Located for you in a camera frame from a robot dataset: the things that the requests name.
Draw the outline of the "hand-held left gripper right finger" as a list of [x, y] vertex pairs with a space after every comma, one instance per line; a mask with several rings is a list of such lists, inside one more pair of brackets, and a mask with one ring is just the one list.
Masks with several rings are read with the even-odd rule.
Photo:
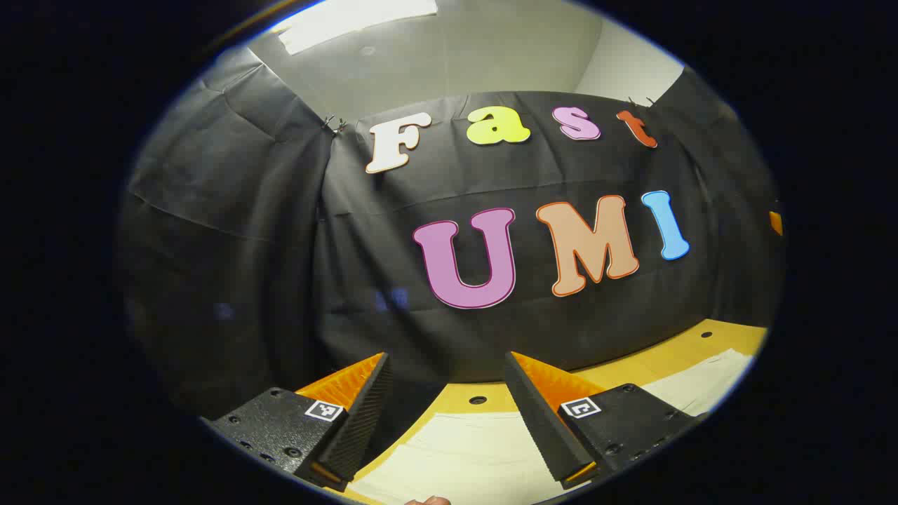
[[565, 490], [628, 470], [704, 419], [635, 384], [599, 387], [514, 351], [504, 355], [504, 383]]

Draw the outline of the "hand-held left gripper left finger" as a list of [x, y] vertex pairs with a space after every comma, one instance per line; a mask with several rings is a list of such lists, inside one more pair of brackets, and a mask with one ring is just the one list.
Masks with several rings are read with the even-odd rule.
[[343, 492], [362, 467], [392, 383], [390, 355], [381, 352], [296, 391], [269, 388], [204, 422], [267, 466]]

